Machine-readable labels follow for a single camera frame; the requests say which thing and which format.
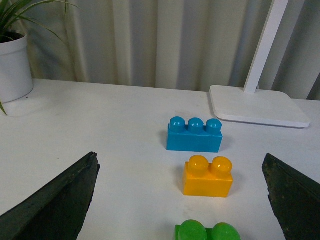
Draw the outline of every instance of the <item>green plant leaf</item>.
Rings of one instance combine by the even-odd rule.
[[[37,24],[38,26],[40,26],[40,27],[48,30],[49,32],[51,32],[52,34],[54,34],[58,39],[60,39],[60,40],[64,43],[64,41],[63,41],[54,31],[52,31],[50,28],[47,28],[46,26],[42,25],[40,22],[37,22],[35,19],[30,18],[30,17],[24,17],[24,16],[21,16],[20,18],[21,18],[22,20],[31,22],[31,23],[33,23],[33,24]]]
[[[5,109],[4,109],[4,106],[2,106],[2,103],[0,101],[0,109],[2,110],[2,112],[8,116],[8,114],[6,113]]]

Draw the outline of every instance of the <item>green lego brick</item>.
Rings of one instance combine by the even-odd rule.
[[[269,153],[262,171],[272,210],[285,238],[319,240],[320,184]]]
[[[173,240],[241,240],[238,231],[228,223],[220,222],[214,228],[205,228],[196,220],[176,225]]]
[[[97,154],[90,152],[0,216],[0,240],[76,240],[99,169]]]

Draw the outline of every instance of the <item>yellow stud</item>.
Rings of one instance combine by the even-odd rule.
[[[195,155],[189,160],[188,172],[195,177],[204,176],[209,167],[209,162],[204,156]]]

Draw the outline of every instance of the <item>white curtain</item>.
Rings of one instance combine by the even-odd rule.
[[[69,0],[29,16],[35,78],[208,92],[244,87],[272,0]],[[320,1],[289,0],[259,88],[320,100]]]

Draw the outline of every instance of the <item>blue stud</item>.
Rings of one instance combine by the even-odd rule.
[[[170,120],[169,129],[177,134],[182,133],[186,129],[186,121],[180,116],[175,116]]]

